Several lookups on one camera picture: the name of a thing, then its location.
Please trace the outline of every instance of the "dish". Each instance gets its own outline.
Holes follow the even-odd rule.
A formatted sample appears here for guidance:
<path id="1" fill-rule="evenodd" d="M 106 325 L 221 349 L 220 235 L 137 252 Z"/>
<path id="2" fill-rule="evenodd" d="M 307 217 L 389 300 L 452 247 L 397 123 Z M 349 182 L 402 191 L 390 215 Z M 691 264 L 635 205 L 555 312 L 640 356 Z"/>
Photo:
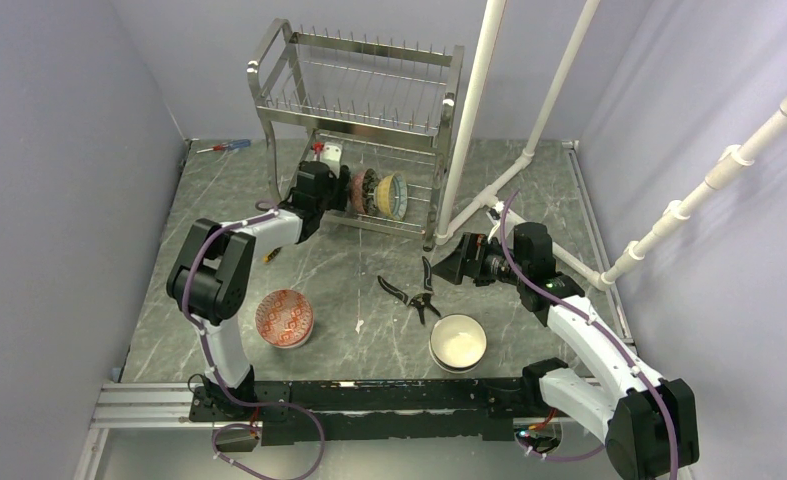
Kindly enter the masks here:
<path id="1" fill-rule="evenodd" d="M 255 312 L 255 328 L 270 345 L 296 348 L 310 338 L 313 309 L 295 290 L 276 290 L 261 300 Z"/>
<path id="2" fill-rule="evenodd" d="M 408 184 L 399 172 L 384 177 L 375 189 L 375 204 L 382 215 L 402 221 L 408 210 Z"/>
<path id="3" fill-rule="evenodd" d="M 368 168 L 355 174 L 349 182 L 349 201 L 361 215 L 375 215 L 375 189 L 378 186 L 378 175 Z"/>

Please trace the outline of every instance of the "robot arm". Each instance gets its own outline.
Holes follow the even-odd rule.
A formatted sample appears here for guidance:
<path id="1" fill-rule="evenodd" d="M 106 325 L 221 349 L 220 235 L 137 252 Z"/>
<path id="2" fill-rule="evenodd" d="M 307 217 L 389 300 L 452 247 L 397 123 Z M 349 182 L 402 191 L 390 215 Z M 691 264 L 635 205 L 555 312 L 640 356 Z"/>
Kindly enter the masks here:
<path id="1" fill-rule="evenodd" d="M 323 162 L 301 162 L 295 185 L 272 218 L 219 236 L 208 248 L 190 291 L 190 312 L 202 324 L 214 365 L 236 398 L 254 402 L 254 368 L 249 364 L 241 343 L 237 312 L 246 297 L 254 260 L 276 248 L 302 243 L 319 228 L 323 214 L 331 209 L 344 210 L 347 202 L 349 169 L 341 166 L 334 175 Z M 167 294 L 181 308 L 184 287 L 199 250 L 222 224 L 205 218 L 196 220 L 166 282 Z M 232 405 L 220 391 L 212 371 L 206 371 L 205 388 L 220 409 L 246 412 Z"/>
<path id="2" fill-rule="evenodd" d="M 606 446 L 608 457 L 623 478 L 648 478 L 669 470 L 669 443 L 664 420 L 651 393 L 638 378 L 643 372 L 661 394 L 676 427 L 680 466 L 699 458 L 693 392 L 681 380 L 667 381 L 637 355 L 620 351 L 603 334 L 611 329 L 596 313 L 584 292 L 557 271 L 552 238 L 546 227 L 520 223 L 513 231 L 513 260 L 536 286 L 587 314 L 587 319 L 533 291 L 511 270 L 497 239 L 467 233 L 455 251 L 432 267 L 433 273 L 460 285 L 470 277 L 476 286 L 496 281 L 514 285 L 522 305 L 543 326 L 557 333 L 575 351 L 599 386 L 580 378 L 557 358 L 523 369 L 521 387 L 529 402 L 564 412 Z M 624 354 L 635 364 L 629 367 Z"/>

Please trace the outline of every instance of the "dish rack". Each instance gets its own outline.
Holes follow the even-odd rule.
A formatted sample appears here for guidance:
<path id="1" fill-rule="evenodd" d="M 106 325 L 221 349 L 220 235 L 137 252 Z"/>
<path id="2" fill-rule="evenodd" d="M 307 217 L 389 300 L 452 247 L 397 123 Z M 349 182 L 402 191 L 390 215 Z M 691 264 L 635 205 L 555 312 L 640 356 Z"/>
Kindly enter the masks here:
<path id="1" fill-rule="evenodd" d="M 264 76 L 261 65 L 279 36 L 284 48 Z M 314 143 L 334 141 L 353 173 L 403 172 L 408 183 L 402 221 L 355 211 L 329 212 L 327 221 L 421 238 L 423 249 L 434 248 L 463 56 L 462 46 L 447 54 L 433 45 L 421 50 L 419 43 L 356 40 L 339 30 L 294 32 L 290 22 L 275 19 L 247 68 L 266 136 L 270 194 L 282 198 L 273 122 L 298 125 L 308 135 L 300 161 Z"/>

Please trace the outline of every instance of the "screwdriver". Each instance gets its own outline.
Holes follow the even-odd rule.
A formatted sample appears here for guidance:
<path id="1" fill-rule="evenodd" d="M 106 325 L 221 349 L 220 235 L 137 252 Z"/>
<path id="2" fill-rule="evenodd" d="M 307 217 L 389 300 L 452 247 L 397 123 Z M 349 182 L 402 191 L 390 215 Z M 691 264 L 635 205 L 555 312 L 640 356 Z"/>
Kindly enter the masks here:
<path id="1" fill-rule="evenodd" d="M 234 140 L 233 142 L 228 143 L 220 143 L 219 145 L 214 145 L 210 148 L 206 148 L 204 150 L 199 150 L 196 153 L 204 153 L 204 152 L 230 152 L 231 150 L 237 150 L 238 148 L 246 148 L 252 145 L 252 141 L 249 139 L 244 140 Z"/>

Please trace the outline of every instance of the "white bowl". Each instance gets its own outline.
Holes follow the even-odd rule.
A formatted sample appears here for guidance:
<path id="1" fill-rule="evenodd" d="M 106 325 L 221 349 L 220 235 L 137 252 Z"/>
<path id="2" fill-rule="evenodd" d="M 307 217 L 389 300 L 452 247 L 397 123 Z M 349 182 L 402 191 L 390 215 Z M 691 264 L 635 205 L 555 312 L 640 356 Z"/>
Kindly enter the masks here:
<path id="1" fill-rule="evenodd" d="M 481 361 L 487 350 L 487 335 L 472 317 L 454 314 L 441 318 L 428 340 L 431 358 L 451 373 L 466 373 Z"/>

